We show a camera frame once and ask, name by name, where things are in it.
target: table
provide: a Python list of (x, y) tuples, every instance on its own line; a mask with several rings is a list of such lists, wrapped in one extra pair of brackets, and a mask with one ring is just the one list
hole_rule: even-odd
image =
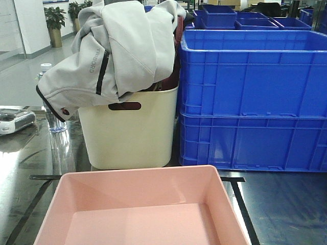
[[(50, 134), (36, 124), (0, 137), (0, 244), (33, 244), (66, 172), (94, 171), (78, 116)], [(178, 163), (178, 127), (172, 159)], [(327, 174), (220, 170), (231, 204), (252, 244), (327, 244)]]

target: small blue bin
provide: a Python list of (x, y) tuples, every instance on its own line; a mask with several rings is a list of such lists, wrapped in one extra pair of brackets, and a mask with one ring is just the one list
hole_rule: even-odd
[(327, 34), (327, 25), (325, 24), (320, 24), (319, 26), (319, 32)]
[(313, 9), (301, 9), (299, 19), (307, 25), (312, 26), (312, 13)]
[(191, 24), (188, 24), (186, 27), (185, 27), (185, 30), (194, 30), (195, 29), (195, 26), (194, 26), (194, 23), (192, 22)]
[(325, 34), (186, 30), (179, 53), (185, 114), (327, 116)]
[(236, 30), (278, 30), (279, 27), (269, 19), (239, 18), (235, 21)]
[(152, 5), (145, 5), (145, 6), (144, 6), (144, 10), (145, 10), (145, 12), (149, 12), (152, 8), (153, 8)]
[(193, 16), (195, 18), (194, 25), (196, 29), (202, 29), (202, 17), (204, 15), (203, 10), (194, 10)]
[(196, 117), (180, 113), (180, 164), (327, 172), (327, 118)]
[(324, 10), (321, 14), (321, 24), (327, 25), (327, 10)]
[(203, 30), (235, 30), (235, 26), (234, 27), (207, 27), (202, 19), (201, 20), (201, 29), (203, 29)]
[(311, 30), (311, 26), (302, 22), (299, 19), (291, 17), (274, 17), (271, 18), (271, 21), (274, 22), (281, 30)]
[(202, 5), (204, 10), (203, 22), (208, 27), (233, 28), (236, 12), (229, 6)]
[(237, 18), (259, 18), (259, 19), (268, 19), (268, 17), (262, 13), (256, 12), (238, 12)]

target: black tape line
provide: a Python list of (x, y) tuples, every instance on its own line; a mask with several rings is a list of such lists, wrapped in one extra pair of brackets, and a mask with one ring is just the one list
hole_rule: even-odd
[(51, 182), (52, 182), (52, 180), (47, 180), (40, 187), (39, 191), (37, 192), (36, 196), (34, 197), (32, 202), (30, 203), (30, 205), (28, 206), (28, 208), (25, 211), (24, 215), (20, 218), (18, 224), (16, 225), (16, 227), (11, 232), (11, 234), (10, 234), (10, 236), (9, 236), (9, 238), (8, 238), (5, 245), (13, 245), (15, 243), (15, 241), (16, 241), (17, 237), (19, 236), (21, 230), (23, 229), (24, 225), (26, 224), (27, 220), (29, 219), (30, 215), (32, 214), (34, 208), (36, 207), (36, 205), (38, 204), (38, 202), (40, 201), (40, 199), (44, 195), (45, 191), (50, 186)]
[(30, 175), (30, 180), (60, 180), (62, 175)]
[(239, 186), (238, 186), (237, 182), (236, 181), (231, 181), (231, 186), (233, 188), (236, 200), (237, 200), (237, 202), (239, 204), (241, 214), (242, 214), (242, 217), (243, 217), (247, 232), (249, 234), (251, 243), (252, 243), (252, 245), (260, 245), (258, 236), (256, 235), (256, 232), (254, 230), (253, 223), (252, 223), (250, 215), (249, 215), (249, 213), (248, 213), (248, 211), (246, 209), (246, 206), (245, 206), (245, 203), (244, 203), (244, 200), (242, 198), (242, 195), (241, 195), (241, 192), (240, 192), (240, 189), (239, 189)]
[(229, 182), (245, 182), (243, 177), (220, 177), (221, 181), (229, 181)]

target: water bottle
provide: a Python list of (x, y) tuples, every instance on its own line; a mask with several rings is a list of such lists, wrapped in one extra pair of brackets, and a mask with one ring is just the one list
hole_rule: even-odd
[[(38, 79), (40, 80), (43, 74), (46, 73), (46, 71), (51, 68), (52, 68), (52, 64), (50, 63), (41, 64), (41, 72), (37, 75)], [(51, 133), (59, 133), (65, 131), (67, 129), (66, 122), (62, 122), (58, 118), (56, 118), (44, 101), (43, 101), (43, 106), (45, 108), (45, 117), (46, 120), (48, 121), (49, 131)]]

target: white plastic basket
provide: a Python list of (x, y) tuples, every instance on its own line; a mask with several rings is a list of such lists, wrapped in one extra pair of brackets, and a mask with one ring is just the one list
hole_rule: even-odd
[(139, 102), (139, 110), (80, 108), (91, 165), (98, 169), (165, 166), (171, 158), (177, 89), (134, 93), (128, 102)]

